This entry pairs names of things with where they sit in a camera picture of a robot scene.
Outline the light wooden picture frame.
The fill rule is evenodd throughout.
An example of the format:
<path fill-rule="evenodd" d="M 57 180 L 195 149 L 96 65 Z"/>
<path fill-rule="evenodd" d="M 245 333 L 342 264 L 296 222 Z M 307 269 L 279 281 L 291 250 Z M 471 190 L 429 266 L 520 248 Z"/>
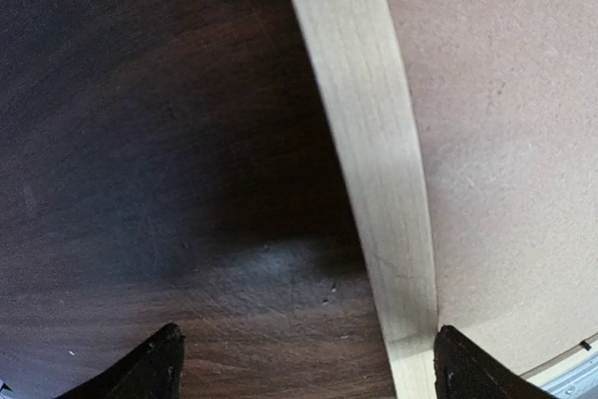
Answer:
<path fill-rule="evenodd" d="M 400 398 L 435 395 L 440 320 L 428 187 L 388 0 L 292 0 L 335 142 Z M 597 330 L 518 373 L 542 387 L 597 356 Z"/>

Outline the brown backing board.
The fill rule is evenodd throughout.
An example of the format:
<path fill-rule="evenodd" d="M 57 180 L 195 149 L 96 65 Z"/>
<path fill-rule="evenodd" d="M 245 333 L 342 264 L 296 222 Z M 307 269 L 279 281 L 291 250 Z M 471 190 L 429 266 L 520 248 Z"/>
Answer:
<path fill-rule="evenodd" d="M 440 320 L 518 373 L 597 330 L 597 0 L 388 0 Z"/>

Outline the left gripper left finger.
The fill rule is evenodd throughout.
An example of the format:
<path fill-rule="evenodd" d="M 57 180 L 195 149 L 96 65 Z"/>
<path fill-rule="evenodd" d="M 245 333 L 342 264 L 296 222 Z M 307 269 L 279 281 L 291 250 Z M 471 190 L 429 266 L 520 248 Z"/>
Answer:
<path fill-rule="evenodd" d="M 176 399 L 184 365 L 185 337 L 168 323 L 106 371 L 62 394 L 64 399 Z"/>

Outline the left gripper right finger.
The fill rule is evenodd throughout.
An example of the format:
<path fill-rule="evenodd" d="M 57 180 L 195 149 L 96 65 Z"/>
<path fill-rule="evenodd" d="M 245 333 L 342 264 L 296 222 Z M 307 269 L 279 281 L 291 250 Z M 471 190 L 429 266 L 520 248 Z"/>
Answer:
<path fill-rule="evenodd" d="M 553 398 L 452 325 L 443 325 L 434 339 L 434 373 L 436 397 L 441 399 Z"/>

